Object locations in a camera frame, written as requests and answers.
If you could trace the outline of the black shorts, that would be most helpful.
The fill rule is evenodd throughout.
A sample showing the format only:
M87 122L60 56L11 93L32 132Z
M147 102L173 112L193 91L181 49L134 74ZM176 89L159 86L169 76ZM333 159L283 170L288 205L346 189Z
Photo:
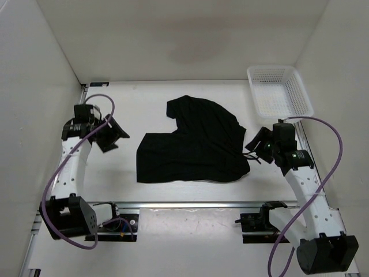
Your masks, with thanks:
M221 105L188 95L167 102L171 133L146 133L136 153L139 183L237 181L250 171L246 128Z

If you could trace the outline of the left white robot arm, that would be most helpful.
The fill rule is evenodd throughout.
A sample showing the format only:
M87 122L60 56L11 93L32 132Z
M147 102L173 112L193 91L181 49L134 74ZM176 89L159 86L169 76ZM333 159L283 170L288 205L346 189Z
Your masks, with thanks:
M82 197L86 163L93 144L104 153L117 149L116 141L129 135L111 114L76 112L62 130L62 160L46 186L40 214L54 240L72 243L74 237L98 238L100 228L114 231L123 224L115 203L88 204Z

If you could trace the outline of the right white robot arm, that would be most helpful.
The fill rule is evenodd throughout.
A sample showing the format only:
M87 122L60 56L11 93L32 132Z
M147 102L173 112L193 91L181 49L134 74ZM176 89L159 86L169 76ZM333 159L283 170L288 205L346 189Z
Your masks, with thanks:
M358 241L335 221L310 154L298 149L295 127L291 123L276 123L272 130L262 127L246 149L281 169L300 207L292 214L281 201L265 203L259 225L267 231L276 228L280 232L276 241L285 238L293 245L306 275L347 271Z

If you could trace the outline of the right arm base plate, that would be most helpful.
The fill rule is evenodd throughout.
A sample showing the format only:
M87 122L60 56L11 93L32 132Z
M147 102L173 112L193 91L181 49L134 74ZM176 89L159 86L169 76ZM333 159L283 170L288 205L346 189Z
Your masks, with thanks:
M240 214L234 223L242 229L243 244L273 244L280 234L260 212Z

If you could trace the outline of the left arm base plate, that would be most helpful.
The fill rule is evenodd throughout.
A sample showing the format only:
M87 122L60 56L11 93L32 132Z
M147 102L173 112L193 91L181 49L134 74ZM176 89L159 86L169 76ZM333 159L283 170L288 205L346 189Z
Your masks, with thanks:
M123 213L119 219L98 228L99 242L136 242L138 237L139 213Z

